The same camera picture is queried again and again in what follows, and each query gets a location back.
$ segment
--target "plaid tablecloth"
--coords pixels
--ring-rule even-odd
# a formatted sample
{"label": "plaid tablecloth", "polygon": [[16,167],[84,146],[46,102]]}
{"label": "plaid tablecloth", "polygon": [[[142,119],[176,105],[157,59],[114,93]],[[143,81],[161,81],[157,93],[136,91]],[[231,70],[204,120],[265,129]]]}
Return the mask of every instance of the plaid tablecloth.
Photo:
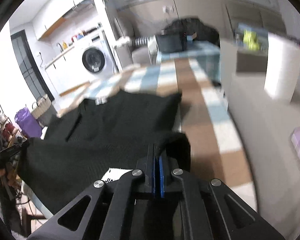
{"label": "plaid tablecloth", "polygon": [[220,93],[196,59],[170,60],[92,82],[68,96],[72,103],[64,112],[77,107],[84,98],[108,97],[119,88],[161,96],[182,91],[174,129],[186,133],[189,139],[191,172],[204,180],[221,179],[256,210],[254,184],[238,132]]}
{"label": "plaid tablecloth", "polygon": [[157,54],[157,65],[176,58],[195,58],[210,80],[221,83],[220,48],[208,41],[188,42],[187,50]]}

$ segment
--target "clothing tag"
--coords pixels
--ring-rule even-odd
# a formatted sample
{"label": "clothing tag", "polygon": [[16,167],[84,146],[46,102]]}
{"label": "clothing tag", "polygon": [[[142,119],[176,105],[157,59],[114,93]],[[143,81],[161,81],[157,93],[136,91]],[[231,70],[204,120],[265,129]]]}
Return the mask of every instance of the clothing tag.
{"label": "clothing tag", "polygon": [[97,98],[95,102],[96,102],[96,106],[101,105],[101,104],[105,104],[107,102],[107,97]]}
{"label": "clothing tag", "polygon": [[109,168],[109,170],[103,175],[101,180],[105,181],[106,183],[109,183],[109,182],[120,179],[120,177],[123,174],[127,173],[128,171],[132,171],[132,170]]}

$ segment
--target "silver screw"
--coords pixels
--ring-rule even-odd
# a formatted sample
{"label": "silver screw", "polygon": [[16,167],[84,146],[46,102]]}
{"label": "silver screw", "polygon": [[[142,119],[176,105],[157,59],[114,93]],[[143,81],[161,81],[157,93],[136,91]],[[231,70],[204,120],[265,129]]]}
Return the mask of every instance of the silver screw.
{"label": "silver screw", "polygon": [[211,184],[212,184],[213,186],[218,187],[218,186],[221,185],[221,180],[220,180],[220,179],[213,179],[213,180],[211,181]]}
{"label": "silver screw", "polygon": [[93,183],[94,187],[103,187],[104,184],[102,180],[97,180]]}
{"label": "silver screw", "polygon": [[183,170],[182,169],[174,169],[173,170],[173,174],[174,175],[181,175],[183,173]]}
{"label": "silver screw", "polygon": [[141,170],[134,170],[134,171],[132,171],[132,175],[133,176],[140,176],[141,174],[142,174]]}

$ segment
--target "washing machine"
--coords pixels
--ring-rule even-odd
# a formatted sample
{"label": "washing machine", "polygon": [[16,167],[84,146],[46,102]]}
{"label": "washing machine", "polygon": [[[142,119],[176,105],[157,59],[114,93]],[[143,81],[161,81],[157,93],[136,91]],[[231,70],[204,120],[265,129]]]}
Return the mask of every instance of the washing machine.
{"label": "washing machine", "polygon": [[106,79],[117,67],[103,30],[96,30],[75,43],[78,67],[83,80]]}

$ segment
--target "gray chair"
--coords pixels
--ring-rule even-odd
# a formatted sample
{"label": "gray chair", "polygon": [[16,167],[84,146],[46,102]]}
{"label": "gray chair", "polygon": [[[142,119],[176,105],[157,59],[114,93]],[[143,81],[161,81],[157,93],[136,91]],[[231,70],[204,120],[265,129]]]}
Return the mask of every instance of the gray chair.
{"label": "gray chair", "polygon": [[[118,37],[129,36],[134,40],[135,32],[131,22],[124,17],[115,17],[114,25],[117,29]],[[130,64],[151,65],[147,46],[135,48],[134,46],[124,45],[116,49],[122,68]]]}

